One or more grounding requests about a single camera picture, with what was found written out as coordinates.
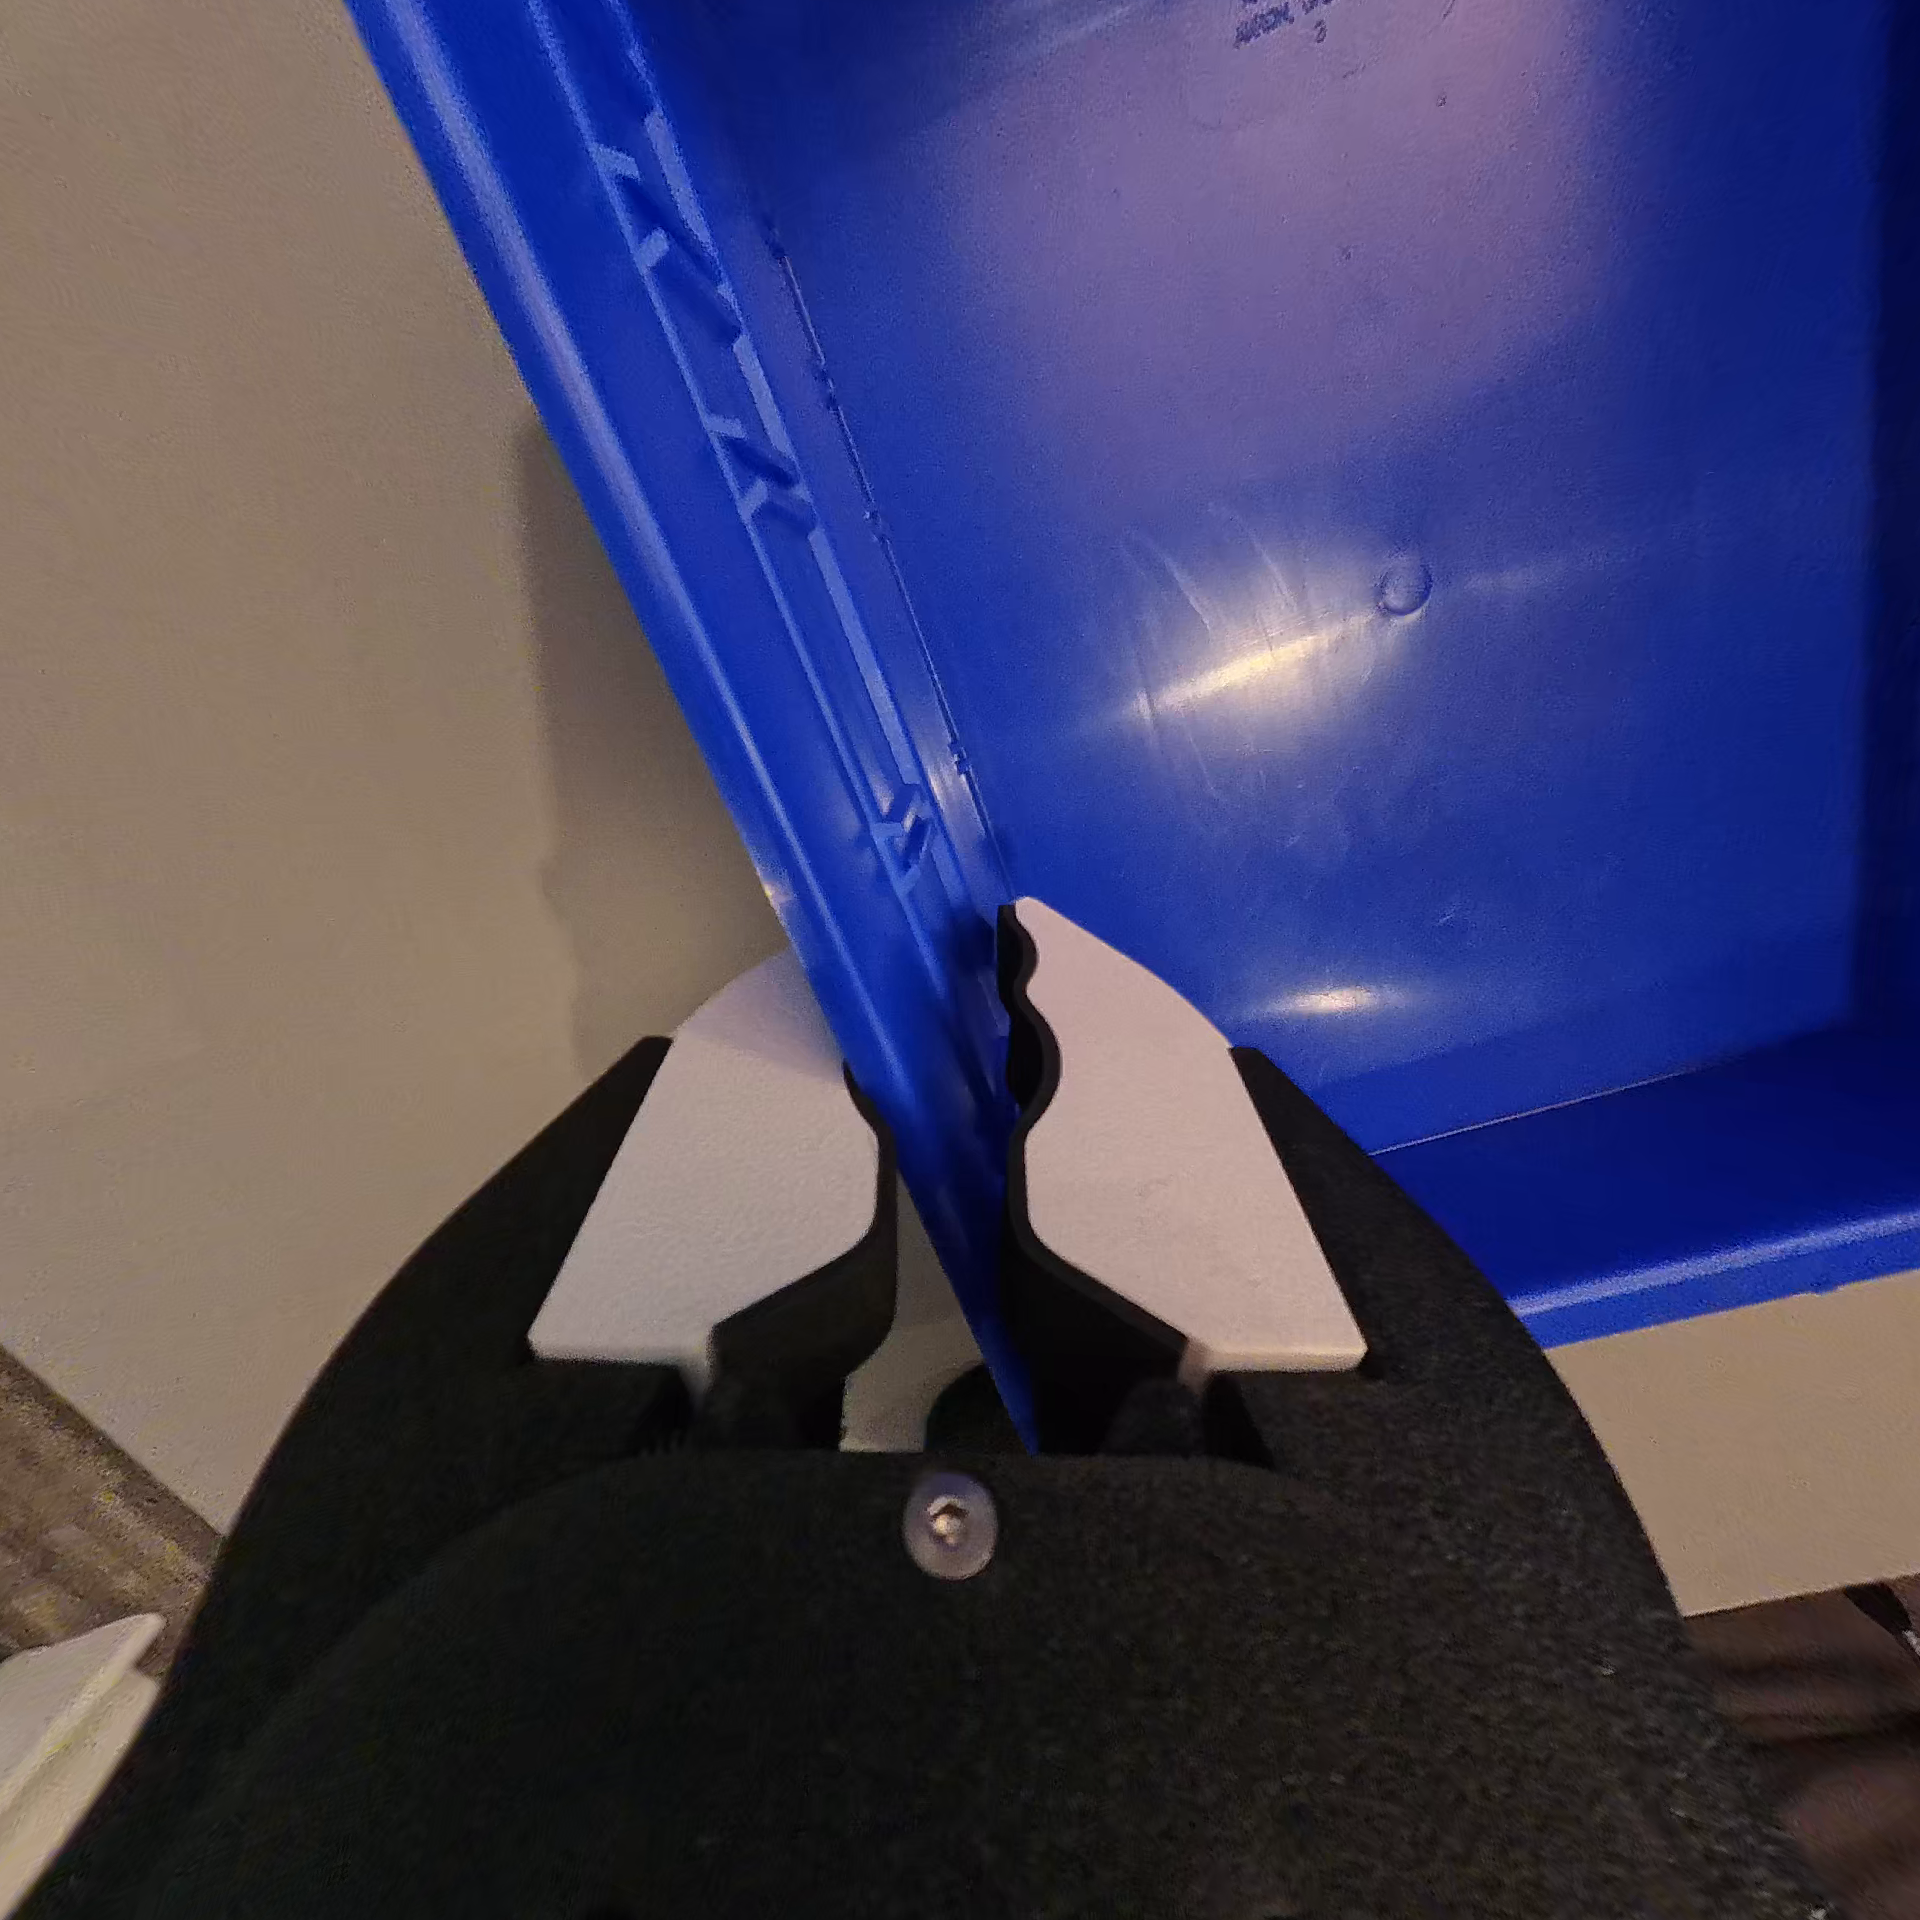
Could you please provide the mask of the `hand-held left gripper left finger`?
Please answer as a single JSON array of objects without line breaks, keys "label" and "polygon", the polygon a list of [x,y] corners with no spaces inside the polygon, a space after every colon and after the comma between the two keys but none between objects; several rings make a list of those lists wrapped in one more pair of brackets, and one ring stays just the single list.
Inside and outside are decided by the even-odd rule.
[{"label": "hand-held left gripper left finger", "polygon": [[853,1358],[894,1318],[894,1146],[792,954],[742,972],[672,1034],[531,1323],[549,1361],[742,1377],[749,1315],[878,1253],[878,1303],[853,1307]]}]

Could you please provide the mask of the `blue plastic bin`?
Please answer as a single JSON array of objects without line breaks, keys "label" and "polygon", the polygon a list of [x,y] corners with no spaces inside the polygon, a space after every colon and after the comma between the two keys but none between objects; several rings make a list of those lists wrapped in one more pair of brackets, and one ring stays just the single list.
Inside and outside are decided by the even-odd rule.
[{"label": "blue plastic bin", "polygon": [[349,4],[1015,1418],[998,919],[1546,1346],[1916,1268],[1916,4]]}]

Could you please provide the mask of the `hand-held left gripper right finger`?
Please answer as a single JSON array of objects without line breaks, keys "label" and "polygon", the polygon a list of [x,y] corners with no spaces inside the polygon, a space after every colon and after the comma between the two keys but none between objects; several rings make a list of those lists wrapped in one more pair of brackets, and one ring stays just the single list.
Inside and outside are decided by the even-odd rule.
[{"label": "hand-held left gripper right finger", "polygon": [[1006,1188],[1021,1249],[1180,1382],[1355,1371],[1367,1338],[1227,1034],[1042,900],[1013,901],[1003,940],[1036,1053]]}]

